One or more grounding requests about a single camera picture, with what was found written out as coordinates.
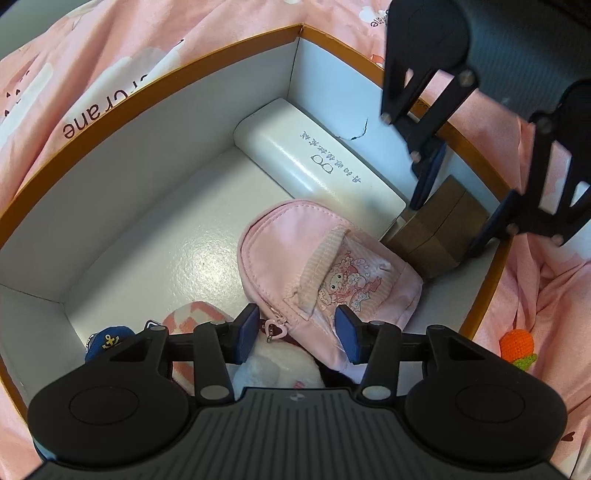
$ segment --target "crocheted carrot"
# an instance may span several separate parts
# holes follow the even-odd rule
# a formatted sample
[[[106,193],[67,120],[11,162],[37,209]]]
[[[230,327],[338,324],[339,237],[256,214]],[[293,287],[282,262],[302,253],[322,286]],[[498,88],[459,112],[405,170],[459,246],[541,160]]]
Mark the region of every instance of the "crocheted carrot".
[[[511,330],[499,340],[501,358],[522,370],[527,370],[538,356],[534,353],[534,338],[527,330]]]

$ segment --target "pink bedsheet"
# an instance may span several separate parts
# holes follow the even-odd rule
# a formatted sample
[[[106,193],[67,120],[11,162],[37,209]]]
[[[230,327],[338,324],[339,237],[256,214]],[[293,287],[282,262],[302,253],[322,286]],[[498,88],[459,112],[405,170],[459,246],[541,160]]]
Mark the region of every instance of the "pink bedsheet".
[[[150,81],[204,54],[265,31],[307,23],[382,62],[388,0],[92,0],[0,61],[0,212],[79,131]],[[440,74],[428,101],[447,82]],[[524,187],[531,127],[479,93],[452,122],[512,187]],[[556,204],[568,155],[555,150],[543,203]],[[558,249],[515,239],[476,341],[499,353],[508,330],[530,330],[531,373],[554,387],[569,426],[553,463],[572,478],[591,474],[591,230]],[[0,389],[0,478],[38,466],[24,422]]]

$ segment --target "white plush toy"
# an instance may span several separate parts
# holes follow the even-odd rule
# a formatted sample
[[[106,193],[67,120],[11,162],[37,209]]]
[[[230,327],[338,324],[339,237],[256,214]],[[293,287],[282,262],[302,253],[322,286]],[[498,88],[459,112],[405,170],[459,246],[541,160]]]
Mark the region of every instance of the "white plush toy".
[[[236,369],[232,386],[239,398],[246,387],[323,388],[324,384],[314,359],[303,348],[283,340],[267,343],[259,333],[248,360]]]

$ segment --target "pink backpack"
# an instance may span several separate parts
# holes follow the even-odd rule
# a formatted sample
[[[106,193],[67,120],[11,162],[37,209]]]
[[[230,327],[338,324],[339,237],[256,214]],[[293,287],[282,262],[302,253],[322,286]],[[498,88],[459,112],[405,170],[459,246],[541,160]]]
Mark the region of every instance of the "pink backpack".
[[[364,322],[402,329],[423,285],[375,238],[307,200],[282,203],[255,219],[238,243],[238,269],[246,295],[268,318],[268,339],[289,334],[352,378],[357,375],[335,334],[337,306],[348,305]]]

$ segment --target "heart-shaped zipper charm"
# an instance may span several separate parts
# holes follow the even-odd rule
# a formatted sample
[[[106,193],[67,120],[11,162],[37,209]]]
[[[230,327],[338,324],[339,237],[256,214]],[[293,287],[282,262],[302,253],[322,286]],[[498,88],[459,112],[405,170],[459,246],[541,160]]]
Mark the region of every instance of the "heart-shaped zipper charm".
[[[267,343],[271,340],[278,340],[287,335],[287,329],[283,325],[279,325],[274,320],[267,320],[265,322],[265,336],[267,337]]]

